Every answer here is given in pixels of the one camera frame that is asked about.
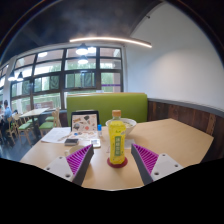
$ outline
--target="table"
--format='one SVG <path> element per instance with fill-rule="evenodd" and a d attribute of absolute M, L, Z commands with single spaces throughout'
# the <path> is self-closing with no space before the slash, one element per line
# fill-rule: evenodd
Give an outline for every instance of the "table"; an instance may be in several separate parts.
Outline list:
<path fill-rule="evenodd" d="M 35 126 L 35 123 L 34 123 L 34 117 L 35 116 L 39 116 L 40 114 L 42 114 L 44 111 L 48 110 L 49 107 L 47 108 L 39 108 L 39 109 L 34 109 L 34 110 L 31 110 L 23 115 L 20 116 L 20 118 L 24 118 L 24 117 L 32 117 L 32 122 L 33 122 L 33 127 L 34 127 L 34 133 L 36 135 L 36 139 L 38 139 L 38 132 L 36 130 L 36 126 Z"/>
<path fill-rule="evenodd" d="M 82 187 L 120 190 L 144 186 L 131 149 L 125 149 L 128 164 L 112 168 L 107 164 L 109 133 L 102 127 L 101 148 L 94 149 Z M 127 136 L 135 143 L 157 154 L 167 153 L 183 167 L 198 164 L 208 151 L 213 137 L 173 119 L 139 123 Z M 64 156 L 69 146 L 39 141 L 20 162 L 45 168 L 58 156 Z"/>

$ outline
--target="white wall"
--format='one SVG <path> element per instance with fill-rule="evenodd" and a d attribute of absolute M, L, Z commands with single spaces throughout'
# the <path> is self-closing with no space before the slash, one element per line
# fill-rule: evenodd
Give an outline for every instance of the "white wall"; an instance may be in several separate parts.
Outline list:
<path fill-rule="evenodd" d="M 205 33 L 169 3 L 148 15 L 131 37 L 152 48 L 126 45 L 125 91 L 224 110 L 223 67 Z"/>

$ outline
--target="booth seat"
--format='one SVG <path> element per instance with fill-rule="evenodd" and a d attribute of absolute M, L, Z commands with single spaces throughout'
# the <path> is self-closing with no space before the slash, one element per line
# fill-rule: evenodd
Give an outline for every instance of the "booth seat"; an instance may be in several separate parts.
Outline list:
<path fill-rule="evenodd" d="M 112 110 L 121 110 L 121 117 L 137 123 L 147 122 L 148 100 L 145 93 L 90 93 L 67 96 L 67 120 L 77 110 L 98 110 L 100 124 L 112 119 Z"/>

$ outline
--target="ceiling light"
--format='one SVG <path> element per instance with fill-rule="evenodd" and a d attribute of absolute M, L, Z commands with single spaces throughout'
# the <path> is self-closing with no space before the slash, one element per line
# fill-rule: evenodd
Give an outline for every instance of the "ceiling light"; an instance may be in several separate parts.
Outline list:
<path fill-rule="evenodd" d="M 88 48 L 84 43 L 82 43 L 76 50 L 76 54 L 78 55 L 86 55 L 88 54 Z"/>
<path fill-rule="evenodd" d="M 38 57 L 42 58 L 42 57 L 45 57 L 46 55 L 47 55 L 47 52 L 43 52 L 43 53 L 38 54 Z"/>
<path fill-rule="evenodd" d="M 80 57 L 80 59 L 78 60 L 78 63 L 79 63 L 79 64 L 86 64 L 86 63 L 88 63 L 88 59 L 87 59 L 87 57 L 86 57 L 85 55 L 82 55 L 82 56 Z"/>
<path fill-rule="evenodd" d="M 11 72 L 11 74 L 10 74 L 10 76 L 9 76 L 8 80 L 9 80 L 9 81 L 14 81 L 14 80 L 16 80 L 16 79 L 15 79 L 15 75 L 14 75 L 14 72 L 13 72 L 13 71 Z"/>
<path fill-rule="evenodd" d="M 117 37 L 85 37 L 85 38 L 71 39 L 70 42 L 91 41 L 91 40 L 119 41 L 119 42 L 138 44 L 138 45 L 141 45 L 141 46 L 144 46 L 144 47 L 149 47 L 149 48 L 152 47 L 150 42 L 137 40 L 137 39 L 134 39 L 134 38 L 123 39 L 123 38 L 117 38 Z"/>
<path fill-rule="evenodd" d="M 19 73 L 17 81 L 23 81 L 23 74 L 22 74 L 22 72 Z"/>
<path fill-rule="evenodd" d="M 96 48 L 95 47 L 88 47 L 88 52 L 89 53 L 96 53 Z"/>

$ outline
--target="window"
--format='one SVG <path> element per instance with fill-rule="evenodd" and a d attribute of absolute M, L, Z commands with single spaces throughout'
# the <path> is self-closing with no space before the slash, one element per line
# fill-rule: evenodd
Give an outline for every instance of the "window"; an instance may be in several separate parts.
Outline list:
<path fill-rule="evenodd" d="M 12 111 L 14 110 L 18 110 L 21 114 L 30 111 L 30 97 L 12 100 Z"/>
<path fill-rule="evenodd" d="M 72 59 L 65 61 L 65 70 L 73 70 L 73 69 L 95 69 L 96 68 L 96 59 L 88 58 L 87 64 L 79 64 L 79 59 Z"/>
<path fill-rule="evenodd" d="M 104 92 L 121 92 L 120 73 L 101 73 L 101 86 Z"/>
<path fill-rule="evenodd" d="M 3 103 L 3 89 L 0 89 L 0 105 Z"/>
<path fill-rule="evenodd" d="M 33 97 L 34 109 L 46 108 L 55 109 L 56 107 L 61 108 L 61 97 L 60 93 L 51 93 L 38 95 Z"/>
<path fill-rule="evenodd" d="M 121 69 L 121 60 L 115 59 L 100 59 L 100 68 L 106 69 Z"/>
<path fill-rule="evenodd" d="M 93 72 L 66 74 L 65 88 L 90 88 L 95 86 L 95 74 Z"/>
<path fill-rule="evenodd" d="M 33 64 L 34 58 L 35 58 L 35 55 L 33 54 L 33 55 L 26 56 L 24 58 L 18 59 L 16 61 L 15 68 L 19 68 L 19 67 L 22 67 L 22 66 L 25 66 L 25 65 L 31 65 L 31 64 Z"/>
<path fill-rule="evenodd" d="M 5 76 L 1 78 L 0 80 L 0 88 L 5 85 Z"/>
<path fill-rule="evenodd" d="M 34 92 L 59 89 L 59 75 L 34 79 Z"/>
<path fill-rule="evenodd" d="M 34 75 L 61 71 L 61 61 L 52 61 L 37 64 L 35 66 Z"/>
<path fill-rule="evenodd" d="M 86 45 L 86 64 L 78 63 L 77 47 L 39 51 L 18 58 L 14 74 L 17 78 L 22 72 L 24 80 L 11 82 L 13 108 L 19 108 L 21 113 L 40 107 L 65 109 L 67 94 L 123 91 L 121 48 Z M 0 70 L 0 90 L 6 71 L 7 66 Z"/>
<path fill-rule="evenodd" d="M 1 76 L 6 75 L 7 69 L 8 69 L 9 65 L 6 65 L 3 69 L 2 69 L 2 74 Z"/>
<path fill-rule="evenodd" d="M 29 80 L 12 84 L 12 88 L 11 88 L 12 97 L 20 96 L 20 95 L 29 95 L 29 94 L 30 94 Z"/>
<path fill-rule="evenodd" d="M 96 48 L 95 47 L 90 47 L 88 48 L 89 51 L 88 51 L 88 57 L 90 56 L 96 56 Z M 72 58 L 72 57 L 80 57 L 79 54 L 76 54 L 76 50 L 77 48 L 70 48 L 70 49 L 67 49 L 67 53 L 66 53 L 66 58 Z"/>
<path fill-rule="evenodd" d="M 37 55 L 37 62 L 61 59 L 62 55 L 63 55 L 63 50 L 40 52 Z"/>
<path fill-rule="evenodd" d="M 120 49 L 115 48 L 100 48 L 100 57 L 121 57 Z"/>
<path fill-rule="evenodd" d="M 19 69 L 14 70 L 14 74 L 15 74 L 16 78 L 19 76 L 20 72 L 22 72 L 23 78 L 30 77 L 32 74 L 32 66 L 27 66 L 24 68 L 19 68 Z"/>

